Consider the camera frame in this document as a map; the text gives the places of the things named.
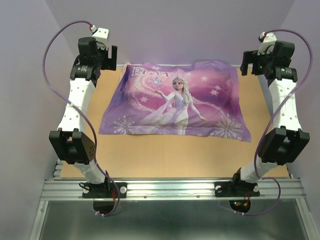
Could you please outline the pink cartoon pillowcase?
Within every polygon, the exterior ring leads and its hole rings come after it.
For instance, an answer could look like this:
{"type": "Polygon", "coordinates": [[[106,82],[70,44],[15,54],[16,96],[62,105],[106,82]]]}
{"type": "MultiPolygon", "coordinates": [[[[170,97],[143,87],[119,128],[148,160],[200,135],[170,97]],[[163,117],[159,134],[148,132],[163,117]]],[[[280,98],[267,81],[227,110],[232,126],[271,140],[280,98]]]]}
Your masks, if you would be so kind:
{"type": "Polygon", "coordinates": [[[219,60],[125,65],[99,133],[251,141],[239,103],[237,69],[219,60]]]}

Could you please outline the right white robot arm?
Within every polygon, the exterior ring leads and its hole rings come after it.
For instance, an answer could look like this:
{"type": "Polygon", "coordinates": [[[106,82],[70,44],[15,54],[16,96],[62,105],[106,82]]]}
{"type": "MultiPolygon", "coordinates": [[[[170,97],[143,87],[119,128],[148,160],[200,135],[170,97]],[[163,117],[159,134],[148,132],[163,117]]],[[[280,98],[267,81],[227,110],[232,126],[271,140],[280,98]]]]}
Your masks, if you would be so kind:
{"type": "Polygon", "coordinates": [[[298,75],[290,68],[295,45],[272,40],[262,43],[258,50],[243,53],[241,74],[263,75],[267,79],[272,99],[273,114],[255,151],[253,162],[240,168],[230,182],[231,192],[242,195],[256,191],[257,182],[270,170],[292,163],[310,141],[310,135],[302,130],[298,119],[294,89],[298,75]]]}

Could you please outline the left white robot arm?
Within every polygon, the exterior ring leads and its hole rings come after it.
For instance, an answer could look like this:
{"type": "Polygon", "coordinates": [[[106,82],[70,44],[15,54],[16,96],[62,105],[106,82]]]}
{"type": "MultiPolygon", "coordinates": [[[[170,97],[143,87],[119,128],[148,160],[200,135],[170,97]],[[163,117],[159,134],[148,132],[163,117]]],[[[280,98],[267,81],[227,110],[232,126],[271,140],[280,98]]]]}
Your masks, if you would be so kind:
{"type": "Polygon", "coordinates": [[[87,112],[102,70],[116,70],[117,46],[108,46],[105,36],[82,37],[79,54],[70,71],[70,90],[60,124],[49,133],[58,158],[78,169],[100,197],[111,193],[107,173],[96,160],[96,140],[85,133],[87,112]]]}

